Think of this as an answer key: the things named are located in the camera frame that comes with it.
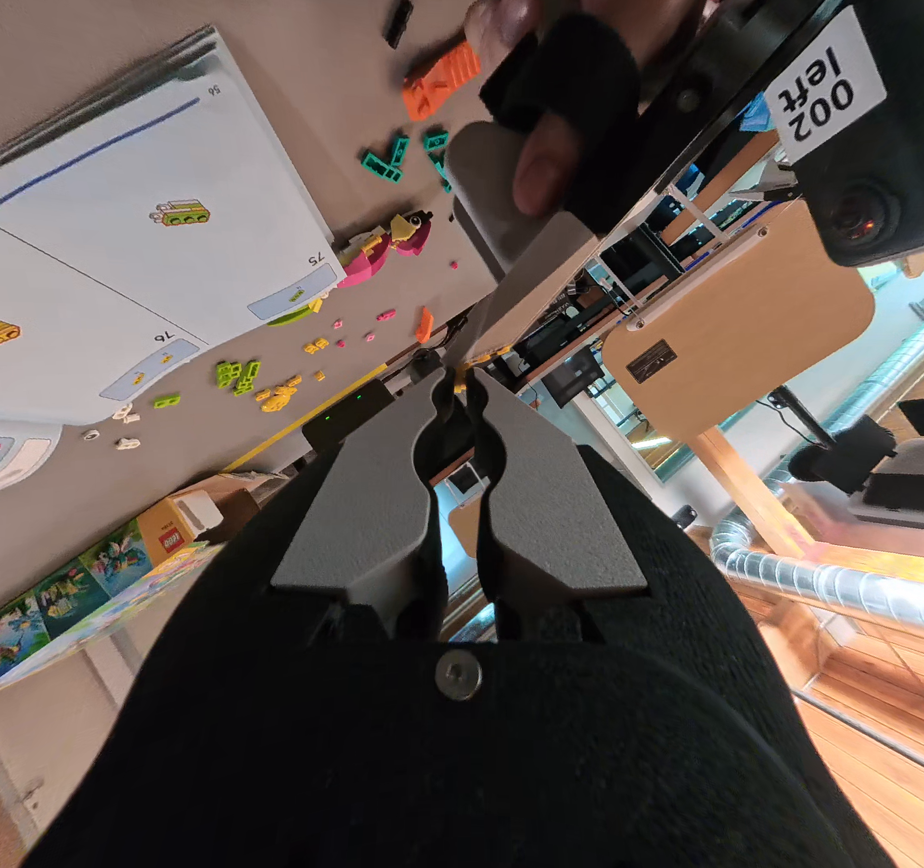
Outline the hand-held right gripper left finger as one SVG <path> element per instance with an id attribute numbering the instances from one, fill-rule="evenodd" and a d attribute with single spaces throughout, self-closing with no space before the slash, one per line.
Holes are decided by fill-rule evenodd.
<path id="1" fill-rule="evenodd" d="M 439 368 L 345 439 L 274 589 L 370 607 L 398 638 L 439 636 L 448 585 L 431 480 L 449 462 L 454 388 Z"/>

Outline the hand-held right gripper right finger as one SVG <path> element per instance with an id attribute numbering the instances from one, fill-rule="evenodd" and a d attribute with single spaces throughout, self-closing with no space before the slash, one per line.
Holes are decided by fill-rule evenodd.
<path id="1" fill-rule="evenodd" d="M 646 577 L 578 446 L 480 368 L 468 371 L 487 472 L 477 560 L 499 641 L 580 641 L 588 603 L 646 595 Z"/>

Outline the yellow lego piece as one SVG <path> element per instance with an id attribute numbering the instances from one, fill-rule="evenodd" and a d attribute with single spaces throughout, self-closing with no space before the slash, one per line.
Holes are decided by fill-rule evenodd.
<path id="1" fill-rule="evenodd" d="M 507 354 L 510 350 L 511 347 L 507 345 L 493 352 L 480 354 L 477 357 L 457 365 L 455 368 L 454 392 L 460 393 L 467 389 L 467 377 L 470 369 L 487 365 L 498 357 L 502 358 L 502 356 Z"/>

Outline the black device on arm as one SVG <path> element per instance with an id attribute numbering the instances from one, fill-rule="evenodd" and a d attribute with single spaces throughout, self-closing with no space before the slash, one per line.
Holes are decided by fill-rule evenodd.
<path id="1" fill-rule="evenodd" d="M 861 391 L 848 396 L 824 420 L 785 386 L 761 403 L 778 412 L 801 442 L 781 459 L 767 482 L 826 482 L 852 495 L 863 489 L 883 459 L 895 456 L 895 435 L 869 417 L 869 403 Z"/>

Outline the pile of yellow lego bricks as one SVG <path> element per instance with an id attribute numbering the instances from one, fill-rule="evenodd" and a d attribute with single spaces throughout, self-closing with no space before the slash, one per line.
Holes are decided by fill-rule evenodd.
<path id="1" fill-rule="evenodd" d="M 301 375 L 295 375 L 281 385 L 259 390 L 254 394 L 254 399 L 259 404 L 260 411 L 279 412 L 283 410 L 297 393 L 301 382 Z"/>

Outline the pink lego bird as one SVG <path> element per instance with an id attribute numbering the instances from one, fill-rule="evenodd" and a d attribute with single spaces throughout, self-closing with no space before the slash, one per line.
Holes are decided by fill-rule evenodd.
<path id="1" fill-rule="evenodd" d="M 385 265 L 390 253 L 421 255 L 432 230 L 433 213 L 419 209 L 394 215 L 384 226 L 356 235 L 337 253 L 345 276 L 336 285 L 345 289 L 371 280 Z"/>

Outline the pile of lime lego bricks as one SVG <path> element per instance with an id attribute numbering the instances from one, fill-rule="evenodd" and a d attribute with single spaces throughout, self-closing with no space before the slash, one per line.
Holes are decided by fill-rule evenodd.
<path id="1" fill-rule="evenodd" d="M 252 359 L 246 363 L 223 361 L 214 367 L 214 381 L 217 389 L 231 390 L 235 396 L 256 391 L 261 361 Z"/>

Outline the colourful lego set box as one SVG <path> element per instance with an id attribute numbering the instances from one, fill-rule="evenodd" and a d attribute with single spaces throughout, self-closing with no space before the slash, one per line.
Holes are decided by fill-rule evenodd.
<path id="1" fill-rule="evenodd" d="M 1 616 L 6 688 L 82 650 L 197 571 L 224 516 L 202 489 L 162 499 L 9 601 Z"/>

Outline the lego instruction booklet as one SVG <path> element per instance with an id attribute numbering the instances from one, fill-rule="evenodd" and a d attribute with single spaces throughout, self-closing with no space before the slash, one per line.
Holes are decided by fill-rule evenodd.
<path id="1" fill-rule="evenodd" d="M 345 276 L 210 26 L 3 145 L 1 228 L 14 422 L 97 422 Z"/>

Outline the black charger box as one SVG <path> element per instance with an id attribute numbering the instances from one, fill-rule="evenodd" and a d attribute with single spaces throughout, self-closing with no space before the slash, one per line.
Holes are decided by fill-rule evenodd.
<path id="1" fill-rule="evenodd" d="M 320 410 L 302 425 L 302 435 L 313 451 L 324 452 L 343 442 L 394 400 L 386 384 L 375 378 Z"/>

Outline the black monitor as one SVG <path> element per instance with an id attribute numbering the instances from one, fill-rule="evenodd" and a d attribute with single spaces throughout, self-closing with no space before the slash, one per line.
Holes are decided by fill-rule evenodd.
<path id="1" fill-rule="evenodd" d="M 564 409 L 579 393 L 604 378 L 604 369 L 592 350 L 585 346 L 553 368 L 541 383 L 559 409 Z"/>

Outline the yellow tape strip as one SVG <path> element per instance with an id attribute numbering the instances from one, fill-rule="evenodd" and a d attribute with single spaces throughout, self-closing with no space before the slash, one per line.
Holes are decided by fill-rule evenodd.
<path id="1" fill-rule="evenodd" d="M 244 464 L 258 457 L 261 453 L 263 453 L 268 448 L 272 447 L 273 445 L 275 445 L 276 443 L 278 443 L 279 441 L 281 441 L 288 435 L 300 429 L 302 425 L 304 425 L 308 421 L 315 418 L 318 414 L 327 411 L 333 405 L 337 404 L 340 400 L 345 399 L 345 397 L 347 397 L 354 391 L 358 390 L 360 387 L 364 386 L 365 384 L 375 379 L 376 377 L 381 376 L 388 367 L 389 367 L 388 363 L 382 363 L 379 366 L 376 366 L 375 368 L 373 368 L 373 370 L 369 371 L 367 374 L 363 375 L 362 377 L 358 378 L 357 380 L 347 385 L 345 388 L 341 389 L 334 396 L 330 397 L 329 399 L 325 400 L 318 406 L 312 408 L 311 410 L 309 410 L 308 412 L 300 416 L 298 419 L 296 419 L 296 421 L 283 427 L 281 430 L 276 432 L 274 435 L 271 435 L 269 438 L 261 442 L 259 445 L 251 448 L 250 450 L 248 450 L 247 452 L 245 452 L 244 454 L 242 454 L 235 460 L 232 460 L 229 464 L 225 465 L 225 467 L 223 467 L 218 472 L 219 473 L 229 473 L 229 472 L 234 472 L 237 469 L 241 468 Z"/>

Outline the brown cardboard box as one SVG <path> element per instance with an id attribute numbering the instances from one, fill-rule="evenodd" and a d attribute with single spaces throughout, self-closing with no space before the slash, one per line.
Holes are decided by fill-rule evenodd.
<path id="1" fill-rule="evenodd" d="M 222 472 L 170 495 L 194 539 L 225 544 L 291 480 L 282 472 Z"/>

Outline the plywood chair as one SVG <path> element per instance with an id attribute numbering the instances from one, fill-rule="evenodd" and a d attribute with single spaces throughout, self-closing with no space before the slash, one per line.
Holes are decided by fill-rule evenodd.
<path id="1" fill-rule="evenodd" d="M 874 314 L 859 271 L 830 260 L 797 200 L 613 329 L 603 365 L 659 434 L 689 444 L 853 342 Z"/>

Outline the orange brick separator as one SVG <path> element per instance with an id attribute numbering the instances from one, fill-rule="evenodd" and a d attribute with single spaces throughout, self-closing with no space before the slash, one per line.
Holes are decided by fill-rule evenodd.
<path id="1" fill-rule="evenodd" d="M 405 77 L 401 98 L 410 122 L 419 123 L 438 112 L 447 100 L 480 74 L 478 54 L 466 38 L 420 64 Z"/>

